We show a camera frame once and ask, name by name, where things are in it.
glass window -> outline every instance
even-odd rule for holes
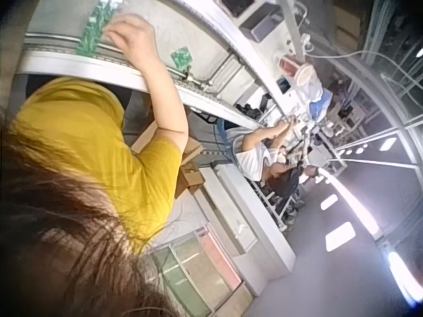
[[[154,255],[158,267],[161,268],[165,284],[172,290],[177,301],[191,316],[207,316],[211,310],[180,268],[171,249],[164,248],[155,252]]]
[[[183,316],[209,316],[242,283],[206,228],[143,257],[143,262],[147,280],[160,284]]]
[[[174,246],[182,266],[210,307],[216,307],[231,292],[194,236]]]

white cable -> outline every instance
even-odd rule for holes
[[[308,14],[309,11],[307,10],[307,7],[302,2],[296,1],[295,4],[298,5],[299,7],[301,7],[304,10],[303,18],[301,19],[300,23],[298,24],[298,28],[299,28],[303,24],[303,22],[305,21],[305,18],[307,17],[307,14]]]
[[[392,90],[392,88],[389,86],[388,81],[389,81],[389,82],[391,82],[391,83],[396,84],[397,86],[401,87],[404,91],[406,91],[406,88],[405,88],[404,86],[402,86],[400,83],[398,83],[398,82],[394,81],[392,78],[389,78],[388,76],[384,76],[383,74],[382,74],[381,78],[383,79],[383,81],[385,81],[385,82],[388,84],[389,89],[391,90],[391,92],[392,92],[394,95],[397,95],[397,94],[395,94],[395,92],[394,92],[394,91]],[[412,100],[412,101],[413,101],[413,102],[414,102],[417,106],[419,106],[421,109],[423,109],[423,106],[422,106],[421,104],[419,104],[419,103],[418,103],[418,101],[417,101],[416,99],[414,99],[414,97],[411,95],[411,93],[410,93],[409,91],[406,91],[405,93],[408,95],[408,97],[410,97],[410,99],[411,99],[411,100]]]
[[[413,82],[418,88],[423,90],[423,86],[421,84],[419,84],[414,78],[412,78],[404,69],[401,68],[400,65],[398,65],[397,63],[395,63],[394,60],[392,60],[391,58],[387,57],[386,55],[383,55],[382,53],[378,53],[378,52],[371,52],[371,51],[366,51],[366,50],[362,50],[362,51],[356,51],[356,52],[352,52],[349,54],[345,54],[345,55],[335,55],[335,56],[322,56],[322,55],[311,55],[308,52],[306,52],[306,54],[310,57],[314,57],[314,58],[325,58],[325,59],[330,59],[330,58],[345,58],[345,57],[350,57],[350,56],[354,56],[357,54],[361,54],[361,53],[368,53],[368,54],[374,54],[374,55],[378,55],[380,57],[383,57],[385,59],[387,59],[388,61],[390,61],[397,69],[399,69],[401,71],[401,73],[404,74],[405,77],[407,77],[408,79],[410,79],[411,82]]]

yellow shirt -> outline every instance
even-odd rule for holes
[[[157,137],[133,155],[121,132],[123,118],[124,110],[110,91],[60,78],[25,102],[16,126],[65,153],[51,167],[95,180],[110,196],[129,236],[149,240],[173,207],[182,154],[171,140]],[[49,159],[49,153],[41,155]]]

hand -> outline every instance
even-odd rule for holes
[[[161,63],[154,28],[140,16],[116,17],[103,31],[143,75]]]
[[[289,123],[286,123],[285,121],[280,121],[278,123],[278,127],[280,127],[281,131],[285,130],[289,126]]]
[[[289,121],[289,128],[291,129],[291,130],[293,130],[293,129],[295,129],[296,127],[297,127],[297,125],[299,124],[299,120],[297,119],[297,118],[292,118],[290,121]]]

ceiling light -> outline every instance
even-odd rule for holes
[[[396,281],[398,281],[407,291],[407,293],[416,301],[423,301],[423,287],[412,276],[410,270],[405,265],[403,259],[396,253],[391,252],[388,255],[390,269]]]
[[[330,175],[323,168],[319,168],[320,175],[327,177],[332,186],[338,191],[338,193],[345,199],[350,205],[352,211],[357,215],[357,218],[362,222],[363,226],[370,232],[375,240],[381,237],[382,232],[377,225],[375,219],[371,213],[359,202],[359,200],[345,188],[334,176]]]
[[[383,142],[380,151],[388,151],[394,145],[396,140],[396,137],[390,137],[387,139],[385,142]]]
[[[326,251],[330,252],[353,239],[356,232],[351,223],[344,223],[326,235]]]
[[[419,57],[422,57],[422,56],[423,56],[423,48],[420,48],[420,51],[418,51],[416,57],[419,58]]]
[[[338,196],[333,194],[330,195],[329,197],[327,197],[324,201],[322,201],[322,203],[320,204],[320,208],[322,210],[326,210],[328,209],[331,205],[333,205],[334,203],[336,203],[338,201]]]

